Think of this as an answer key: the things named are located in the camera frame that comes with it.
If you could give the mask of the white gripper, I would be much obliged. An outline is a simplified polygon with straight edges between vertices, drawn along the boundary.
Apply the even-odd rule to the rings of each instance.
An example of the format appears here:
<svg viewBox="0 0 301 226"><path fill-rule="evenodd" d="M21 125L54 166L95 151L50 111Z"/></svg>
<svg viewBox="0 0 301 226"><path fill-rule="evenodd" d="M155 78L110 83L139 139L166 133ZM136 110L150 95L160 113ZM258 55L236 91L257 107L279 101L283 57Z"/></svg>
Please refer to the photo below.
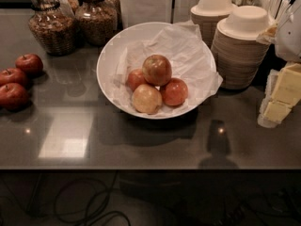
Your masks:
<svg viewBox="0 0 301 226"><path fill-rule="evenodd" d="M275 128L301 100L301 0L295 0L284 12L278 25L269 26L256 42L270 45L275 42L277 57L288 62L280 71L272 70L261 101L258 124Z"/></svg>

